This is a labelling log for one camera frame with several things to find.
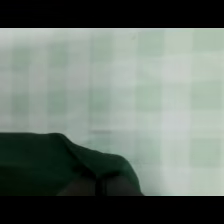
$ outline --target checkered background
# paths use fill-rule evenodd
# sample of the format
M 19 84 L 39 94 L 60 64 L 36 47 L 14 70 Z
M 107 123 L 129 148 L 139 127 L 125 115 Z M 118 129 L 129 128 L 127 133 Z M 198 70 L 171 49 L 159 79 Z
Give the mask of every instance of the checkered background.
M 0 131 L 120 154 L 146 195 L 224 195 L 223 61 L 224 29 L 1 29 Z

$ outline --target gingham pattern cloth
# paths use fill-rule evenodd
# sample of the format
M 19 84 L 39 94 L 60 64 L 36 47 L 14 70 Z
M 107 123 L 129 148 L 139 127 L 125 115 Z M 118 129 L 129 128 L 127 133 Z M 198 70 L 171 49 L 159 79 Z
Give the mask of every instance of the gingham pattern cloth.
M 224 195 L 223 62 L 223 29 L 1 29 L 0 131 L 120 154 L 146 195 Z

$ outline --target dark green cloth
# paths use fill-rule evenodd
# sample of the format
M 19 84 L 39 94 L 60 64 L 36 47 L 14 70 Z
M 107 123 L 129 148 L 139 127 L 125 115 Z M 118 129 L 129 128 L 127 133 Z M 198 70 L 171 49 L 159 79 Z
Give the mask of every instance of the dark green cloth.
M 119 174 L 140 191 L 131 165 L 121 156 L 78 146 L 62 134 L 0 134 L 0 196 L 54 196 L 84 174 Z

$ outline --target clothing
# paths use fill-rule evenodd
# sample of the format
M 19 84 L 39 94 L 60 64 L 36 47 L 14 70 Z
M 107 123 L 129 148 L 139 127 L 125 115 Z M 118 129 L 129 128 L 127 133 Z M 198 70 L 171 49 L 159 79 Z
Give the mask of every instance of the clothing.
M 127 160 L 72 143 L 62 134 L 0 134 L 0 195 L 54 196 L 82 176 L 123 176 L 140 191 Z

